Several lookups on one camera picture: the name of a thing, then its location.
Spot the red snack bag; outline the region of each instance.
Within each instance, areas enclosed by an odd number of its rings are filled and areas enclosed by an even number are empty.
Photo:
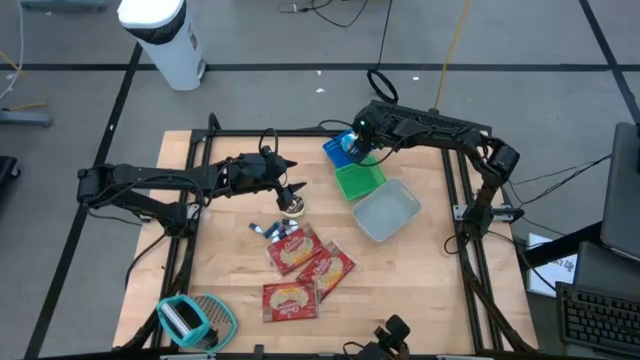
[[[262,287],[264,322],[318,317],[318,298],[314,283],[268,284]]]
[[[284,276],[316,256],[322,249],[324,247],[318,235],[307,224],[286,238],[271,244],[267,248],[267,255],[280,275]]]
[[[313,281],[322,301],[344,278],[356,263],[340,248],[330,242],[296,278],[299,282]]]

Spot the wooden table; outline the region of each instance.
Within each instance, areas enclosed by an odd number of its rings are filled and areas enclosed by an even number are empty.
[[[189,131],[166,132],[157,166],[184,169],[189,137]],[[265,255],[268,241],[247,227],[250,222],[268,227],[282,218],[276,195],[215,199],[200,221],[189,294],[215,294],[237,317],[238,332],[223,351],[253,352],[255,344],[264,344],[269,353],[341,352],[347,341],[373,340],[373,330],[398,314],[411,328],[407,342],[413,354],[473,353],[458,258],[443,251],[453,225],[441,151],[402,150],[381,165],[388,178],[399,178],[411,189],[422,210],[392,238],[377,244],[356,227],[351,215],[354,203],[344,199],[336,184],[334,167],[321,148],[324,142],[321,137],[281,136],[279,151],[298,162],[289,170],[289,182],[307,182],[300,191],[306,203],[300,221],[310,223],[323,242],[338,242],[358,264],[322,302],[319,318],[263,323],[262,285],[293,281],[299,272],[278,279]],[[257,143],[257,137],[216,137],[211,160],[255,152]],[[453,168],[459,201],[464,203],[456,164]],[[480,175],[472,168],[470,172],[473,187],[478,188]],[[178,193],[152,191],[151,196],[169,202],[176,201]],[[501,202],[496,196],[495,203]],[[491,230],[511,237],[506,224],[494,223]],[[145,225],[137,252],[161,233],[158,224]],[[126,342],[157,304],[168,247],[165,240],[132,272],[114,345]],[[524,340],[537,347],[513,244],[488,234],[484,247],[498,307]],[[472,246],[469,252],[473,258]],[[477,303],[484,345],[490,348],[484,308]]]

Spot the white bin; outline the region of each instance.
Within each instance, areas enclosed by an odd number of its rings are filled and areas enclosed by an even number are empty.
[[[200,86],[206,63],[185,0],[122,0],[118,18],[171,88]]]

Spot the concrete floor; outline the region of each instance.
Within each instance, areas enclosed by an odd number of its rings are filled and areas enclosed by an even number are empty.
[[[349,29],[312,13],[285,15],[279,1],[188,0],[205,59],[221,63],[375,62],[385,0],[371,0]],[[361,0],[335,2],[327,15],[347,21]],[[640,63],[640,25],[634,0],[590,4],[619,63]],[[135,41],[118,24],[118,2],[104,13],[25,14],[25,62],[126,64]],[[437,63],[445,56],[464,0],[403,0],[393,5],[384,62]],[[0,51],[18,57],[17,9],[0,3]],[[143,54],[141,63],[149,62]],[[606,64],[578,1],[474,2],[455,63]],[[7,83],[0,72],[0,88]],[[389,71],[400,104],[432,106],[440,73]],[[91,166],[124,73],[32,71],[1,107],[41,101],[48,93],[52,127],[0,127],[0,154],[20,159],[23,176],[0,209],[0,357],[24,355],[77,204],[76,171]],[[640,73],[625,73],[640,91]],[[318,88],[325,90],[316,93]],[[374,97],[362,71],[207,73],[202,86],[176,93],[155,71],[135,74],[111,150],[110,162],[153,166],[166,130],[203,128],[214,111],[227,129],[300,128],[326,118],[350,120]],[[520,151],[512,179],[519,181],[610,152],[616,123],[633,122],[611,72],[450,72],[443,114],[490,125]],[[602,216],[608,164],[526,208],[527,217],[561,232]],[[518,188],[530,198],[558,179]],[[124,273],[138,229],[88,219],[41,355],[108,350],[123,297]],[[555,235],[526,223],[515,235]],[[562,351],[555,303],[530,296],[540,345]]]

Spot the white paper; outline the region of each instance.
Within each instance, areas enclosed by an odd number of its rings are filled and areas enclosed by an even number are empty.
[[[536,234],[529,234],[529,246],[535,246],[536,244],[542,244],[551,241],[543,236]],[[576,269],[576,263],[578,261],[578,255],[570,255],[565,258],[555,260],[546,265],[542,265],[536,268],[540,275],[545,278],[551,285],[556,284],[556,281],[562,281],[569,284],[573,284],[573,276]],[[529,270],[528,274],[529,283],[527,284],[527,291],[545,295],[549,297],[556,297],[556,292],[545,284],[533,270]]]

